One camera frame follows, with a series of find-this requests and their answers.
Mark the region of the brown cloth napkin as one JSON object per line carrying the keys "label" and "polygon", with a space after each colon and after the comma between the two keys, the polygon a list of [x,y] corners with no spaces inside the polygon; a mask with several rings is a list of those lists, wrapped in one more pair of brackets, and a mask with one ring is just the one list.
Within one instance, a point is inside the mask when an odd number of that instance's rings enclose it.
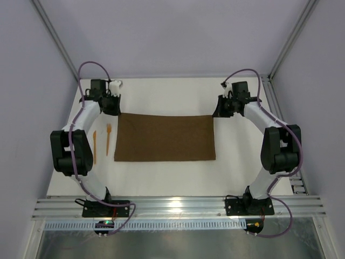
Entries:
{"label": "brown cloth napkin", "polygon": [[213,117],[123,113],[118,119],[114,160],[181,162],[216,159]]}

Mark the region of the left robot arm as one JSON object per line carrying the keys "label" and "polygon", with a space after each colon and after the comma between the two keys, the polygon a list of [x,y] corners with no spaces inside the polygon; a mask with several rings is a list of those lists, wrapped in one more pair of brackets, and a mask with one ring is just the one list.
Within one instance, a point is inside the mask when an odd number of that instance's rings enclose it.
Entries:
{"label": "left robot arm", "polygon": [[92,79],[82,91],[73,119],[63,129],[50,134],[53,166],[57,172],[74,180],[91,201],[103,205],[112,202],[108,188],[93,173],[94,151],[87,133],[100,114],[119,116],[120,80]]}

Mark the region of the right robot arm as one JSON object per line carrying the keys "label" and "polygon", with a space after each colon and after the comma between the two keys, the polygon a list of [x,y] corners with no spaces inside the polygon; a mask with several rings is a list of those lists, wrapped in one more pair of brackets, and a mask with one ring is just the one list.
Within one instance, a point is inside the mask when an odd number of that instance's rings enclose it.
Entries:
{"label": "right robot arm", "polygon": [[251,96],[248,83],[223,82],[224,93],[218,96],[214,118],[230,118],[236,113],[251,121],[263,134],[260,151],[262,168],[246,187],[241,206],[245,213],[258,215],[271,204],[270,193],[281,178],[301,163],[301,129],[288,125],[267,111],[258,97]]}

